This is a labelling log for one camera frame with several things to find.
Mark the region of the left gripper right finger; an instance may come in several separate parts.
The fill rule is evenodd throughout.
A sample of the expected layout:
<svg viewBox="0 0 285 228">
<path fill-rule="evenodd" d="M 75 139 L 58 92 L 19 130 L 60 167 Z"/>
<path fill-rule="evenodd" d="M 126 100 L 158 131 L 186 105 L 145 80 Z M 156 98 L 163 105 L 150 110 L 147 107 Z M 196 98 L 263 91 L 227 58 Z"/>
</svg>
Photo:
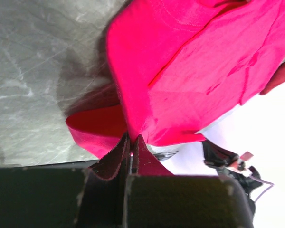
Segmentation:
<svg viewBox="0 0 285 228">
<path fill-rule="evenodd" d="M 142 176 L 173 176 L 161 162 L 148 150 L 141 135 L 133 145 L 132 174 Z"/>
</svg>

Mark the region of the bright red t-shirt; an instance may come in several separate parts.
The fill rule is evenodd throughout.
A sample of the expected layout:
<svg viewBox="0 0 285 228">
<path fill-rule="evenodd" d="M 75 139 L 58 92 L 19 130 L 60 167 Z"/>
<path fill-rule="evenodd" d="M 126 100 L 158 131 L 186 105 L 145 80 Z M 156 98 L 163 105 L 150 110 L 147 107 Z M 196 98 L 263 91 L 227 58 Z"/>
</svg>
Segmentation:
<svg viewBox="0 0 285 228">
<path fill-rule="evenodd" d="M 66 119 L 79 147 L 102 158 L 125 132 L 153 146 L 203 141 L 203 128 L 270 89 L 285 0 L 133 0 L 106 52 L 120 103 Z"/>
</svg>

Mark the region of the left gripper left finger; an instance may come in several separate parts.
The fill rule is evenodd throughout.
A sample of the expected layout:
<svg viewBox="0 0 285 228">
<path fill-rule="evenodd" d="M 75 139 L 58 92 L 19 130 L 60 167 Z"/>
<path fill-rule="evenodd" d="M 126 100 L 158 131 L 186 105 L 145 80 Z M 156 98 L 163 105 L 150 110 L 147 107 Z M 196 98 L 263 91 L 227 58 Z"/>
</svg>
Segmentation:
<svg viewBox="0 0 285 228">
<path fill-rule="evenodd" d="M 117 145 L 89 168 L 97 178 L 103 181 L 111 181 L 117 176 L 124 159 L 128 159 L 130 144 L 129 134 L 124 133 Z"/>
</svg>

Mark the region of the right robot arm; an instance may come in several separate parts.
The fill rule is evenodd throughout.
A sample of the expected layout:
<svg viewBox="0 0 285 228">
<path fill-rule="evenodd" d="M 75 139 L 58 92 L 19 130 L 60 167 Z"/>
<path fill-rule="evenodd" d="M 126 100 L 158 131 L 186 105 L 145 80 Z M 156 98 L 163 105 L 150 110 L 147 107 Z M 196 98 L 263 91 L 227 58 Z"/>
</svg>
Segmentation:
<svg viewBox="0 0 285 228">
<path fill-rule="evenodd" d="M 204 163 L 213 168 L 218 174 L 224 174 L 234 178 L 243 188 L 252 214 L 255 214 L 256 204 L 251 199 L 251 192 L 263 185 L 261 176 L 254 166 L 248 162 L 253 154 L 245 152 L 242 155 L 223 149 L 209 140 L 202 142 Z"/>
</svg>

